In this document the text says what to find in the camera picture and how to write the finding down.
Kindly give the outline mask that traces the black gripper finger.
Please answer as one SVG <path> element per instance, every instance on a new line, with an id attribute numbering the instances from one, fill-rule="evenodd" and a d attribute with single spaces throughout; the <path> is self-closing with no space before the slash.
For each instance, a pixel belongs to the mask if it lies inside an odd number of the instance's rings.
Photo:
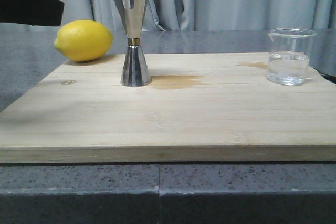
<path id="1" fill-rule="evenodd" d="M 1 0 L 1 22 L 59 26 L 64 6 L 61 0 Z"/>

